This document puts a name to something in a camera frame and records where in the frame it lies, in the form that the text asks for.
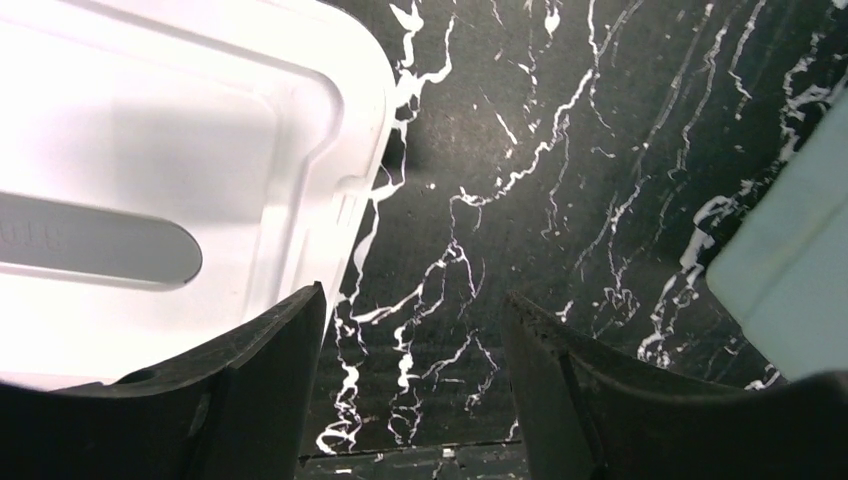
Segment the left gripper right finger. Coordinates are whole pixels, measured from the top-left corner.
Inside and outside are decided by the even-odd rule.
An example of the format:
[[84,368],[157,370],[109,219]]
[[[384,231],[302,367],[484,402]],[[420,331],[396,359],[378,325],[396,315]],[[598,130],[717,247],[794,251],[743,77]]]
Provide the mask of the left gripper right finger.
[[502,341],[534,479],[843,479],[847,375],[765,390],[683,376],[519,294]]

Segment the teal plastic bin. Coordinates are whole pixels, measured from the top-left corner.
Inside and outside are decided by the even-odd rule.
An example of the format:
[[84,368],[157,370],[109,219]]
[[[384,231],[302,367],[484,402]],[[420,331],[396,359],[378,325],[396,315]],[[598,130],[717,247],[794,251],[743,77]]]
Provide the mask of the teal plastic bin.
[[847,369],[847,97],[828,110],[707,270],[787,380]]

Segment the white bin lid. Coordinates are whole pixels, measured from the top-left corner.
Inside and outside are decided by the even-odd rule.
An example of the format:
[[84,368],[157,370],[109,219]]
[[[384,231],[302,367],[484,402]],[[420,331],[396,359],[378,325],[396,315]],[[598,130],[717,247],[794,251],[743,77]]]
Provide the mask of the white bin lid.
[[394,87],[321,1],[3,2],[2,381],[109,383],[333,300]]

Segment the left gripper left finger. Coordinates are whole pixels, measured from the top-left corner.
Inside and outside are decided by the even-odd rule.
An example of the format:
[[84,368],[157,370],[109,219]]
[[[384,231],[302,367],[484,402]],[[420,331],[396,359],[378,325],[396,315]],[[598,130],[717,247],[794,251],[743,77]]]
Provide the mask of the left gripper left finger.
[[316,283],[110,385],[3,385],[2,477],[292,478],[325,314]]

